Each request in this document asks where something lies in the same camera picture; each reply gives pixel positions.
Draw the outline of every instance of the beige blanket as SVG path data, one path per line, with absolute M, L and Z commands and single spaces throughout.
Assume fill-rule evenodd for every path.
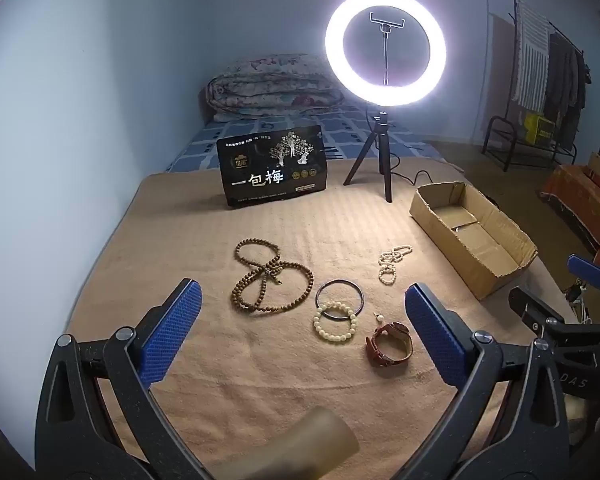
M 70 323 L 78 340 L 107 338 L 120 326 L 135 325 L 183 277 L 200 282 L 202 312 L 167 377 L 152 391 L 203 463 L 262 444 L 312 406 L 322 405 L 349 424 L 361 446 L 328 478 L 389 478 L 456 391 L 442 382 L 415 331 L 407 366 L 378 369 L 367 361 L 364 337 L 377 326 L 373 312 L 382 313 L 386 322 L 410 325 L 404 291 L 411 283 L 427 283 L 469 327 L 488 330 L 503 342 L 527 344 L 532 339 L 507 306 L 513 285 L 528 286 L 574 321 L 539 259 L 519 280 L 480 304 L 410 217 L 413 187 L 394 177 L 394 202 L 386 203 L 378 162 L 365 161 L 354 184 L 343 187 L 350 165 L 330 162 L 323 192 L 240 210 L 226 207 L 217 170 L 150 176 L 84 287 Z M 400 165 L 410 177 L 420 169 L 438 182 L 462 179 L 452 167 L 433 160 L 406 158 Z M 420 178 L 420 184 L 427 182 Z M 231 306 L 231 290 L 249 270 L 234 260 L 234 247 L 248 237 L 277 243 L 283 260 L 301 262 L 314 272 L 316 287 L 307 301 L 273 315 L 245 314 Z M 378 281 L 379 253 L 400 244 L 411 244 L 413 253 L 397 265 L 395 285 L 385 286 Z M 267 250 L 251 248 L 245 254 L 263 261 L 272 257 Z M 293 270 L 280 278 L 282 285 L 269 285 L 266 302 L 288 303 L 306 286 Z M 366 295 L 357 333 L 346 344 L 327 343 L 312 327 L 317 285 L 333 278 L 357 282 Z M 248 292 L 254 299 L 253 287 Z M 324 293 L 325 300 L 337 298 L 353 301 L 355 296 L 344 286 Z M 324 324 L 334 333 L 348 328 Z M 127 449 L 138 452 L 112 395 L 105 394 Z M 493 420 L 501 394 L 500 388 L 486 418 Z M 485 435 L 484 424 L 480 435 Z

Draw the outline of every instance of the black tripod stand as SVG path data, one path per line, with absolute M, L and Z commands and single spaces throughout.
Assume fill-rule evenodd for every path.
M 374 14 L 371 13 L 369 15 L 369 20 L 373 23 L 380 24 L 380 31 L 382 32 L 382 36 L 384 38 L 384 81 L 382 84 L 385 86 L 389 85 L 389 67 L 388 67 L 388 59 L 387 59 L 387 49 L 386 43 L 389 39 L 389 34 L 391 33 L 392 27 L 403 28 L 404 20 L 402 23 L 392 23 L 386 22 L 384 20 L 378 20 L 374 18 Z M 351 171 L 347 175 L 344 186 L 348 186 L 351 184 L 351 179 L 356 174 L 356 171 L 362 164 L 362 161 L 366 157 L 369 149 L 371 148 L 371 144 L 378 138 L 378 152 L 379 152 L 379 160 L 380 160 L 380 174 L 384 175 L 384 198 L 387 202 L 392 202 L 392 192 L 391 192 L 391 155 L 389 153 L 389 121 L 387 112 L 384 110 L 380 111 L 380 115 L 374 118 L 376 120 L 376 126 L 373 131 L 366 138 L 366 142 L 364 146 L 362 146 L 362 150 L 360 150 L 360 154 L 353 164 Z

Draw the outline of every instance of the illuminated ring light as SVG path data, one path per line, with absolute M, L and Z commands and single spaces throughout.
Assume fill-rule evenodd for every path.
M 362 79 L 344 54 L 344 33 L 349 22 L 369 7 L 388 6 L 413 16 L 429 40 L 429 63 L 422 76 L 406 86 L 374 85 Z M 431 92 L 445 69 L 446 46 L 440 26 L 431 13 L 416 0 L 347 0 L 333 13 L 325 37 L 327 58 L 334 74 L 355 95 L 380 106 L 406 105 Z

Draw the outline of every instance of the blue checkered bed sheet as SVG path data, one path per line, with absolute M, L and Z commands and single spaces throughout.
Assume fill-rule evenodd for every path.
M 337 158 L 356 158 L 369 134 L 365 113 L 353 105 L 344 105 L 335 112 L 316 116 L 266 117 L 230 123 L 211 122 L 193 138 L 167 168 L 167 172 L 183 173 L 218 168 L 216 140 L 224 137 L 287 130 L 300 126 L 312 126 L 312 124 L 320 124 L 325 147 L 334 148 L 332 152 L 328 153 L 328 156 Z M 400 157 L 426 156 L 444 160 L 433 146 L 421 142 L 417 135 L 412 134 L 400 124 L 390 123 L 389 137 L 391 152 L 395 155 Z M 378 158 L 378 151 L 374 146 L 371 147 L 367 156 Z

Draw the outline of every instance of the beige cylinder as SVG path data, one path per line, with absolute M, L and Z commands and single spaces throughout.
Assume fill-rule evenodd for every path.
M 207 469 L 217 480 L 317 480 L 359 450 L 344 420 L 318 406 L 264 446 Z

